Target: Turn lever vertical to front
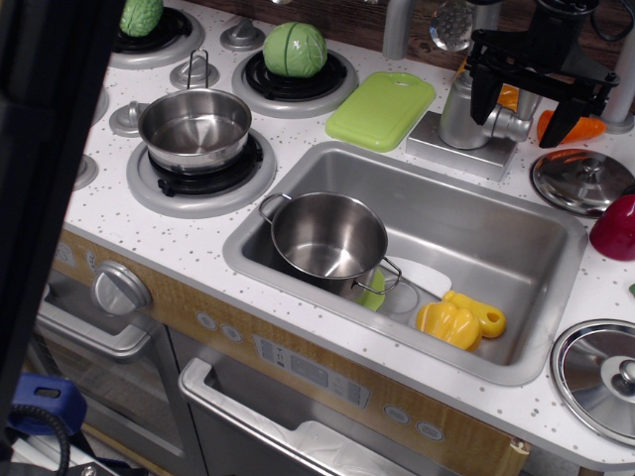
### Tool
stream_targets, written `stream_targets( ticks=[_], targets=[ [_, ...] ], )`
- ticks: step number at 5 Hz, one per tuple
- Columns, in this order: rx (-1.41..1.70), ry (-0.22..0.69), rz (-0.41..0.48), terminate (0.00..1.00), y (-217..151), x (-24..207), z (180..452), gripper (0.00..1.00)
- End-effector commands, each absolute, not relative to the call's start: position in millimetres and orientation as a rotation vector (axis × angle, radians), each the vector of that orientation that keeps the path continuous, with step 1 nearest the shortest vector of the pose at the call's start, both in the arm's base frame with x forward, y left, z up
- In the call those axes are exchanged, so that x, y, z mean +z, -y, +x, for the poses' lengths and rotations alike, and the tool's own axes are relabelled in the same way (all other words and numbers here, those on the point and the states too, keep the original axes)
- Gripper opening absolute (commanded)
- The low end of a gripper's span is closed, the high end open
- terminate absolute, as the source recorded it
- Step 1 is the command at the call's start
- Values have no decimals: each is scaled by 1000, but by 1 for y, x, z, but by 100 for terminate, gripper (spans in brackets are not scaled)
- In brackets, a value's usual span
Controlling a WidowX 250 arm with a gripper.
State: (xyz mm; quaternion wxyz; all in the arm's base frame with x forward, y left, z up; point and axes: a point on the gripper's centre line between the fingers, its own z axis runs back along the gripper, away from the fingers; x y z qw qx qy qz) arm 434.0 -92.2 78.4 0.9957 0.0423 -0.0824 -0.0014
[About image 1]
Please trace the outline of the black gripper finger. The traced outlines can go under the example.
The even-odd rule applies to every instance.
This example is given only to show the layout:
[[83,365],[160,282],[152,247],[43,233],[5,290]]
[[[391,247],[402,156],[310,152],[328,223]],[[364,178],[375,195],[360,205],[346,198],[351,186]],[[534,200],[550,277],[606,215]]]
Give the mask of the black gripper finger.
[[598,115],[604,110],[608,87],[593,84],[541,86],[538,94],[558,103],[539,143],[542,149],[550,149],[566,137],[582,116]]
[[477,125],[484,125],[498,103],[503,80],[484,65],[474,66],[470,75],[472,77],[470,114]]

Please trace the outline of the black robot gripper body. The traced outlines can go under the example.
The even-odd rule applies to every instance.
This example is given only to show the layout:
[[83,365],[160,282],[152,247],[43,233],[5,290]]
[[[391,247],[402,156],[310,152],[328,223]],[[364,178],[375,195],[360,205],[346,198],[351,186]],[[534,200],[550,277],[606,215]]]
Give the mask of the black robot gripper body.
[[597,1],[538,1],[525,31],[478,29],[466,68],[482,88],[507,83],[534,93],[607,93],[619,75],[579,44]]

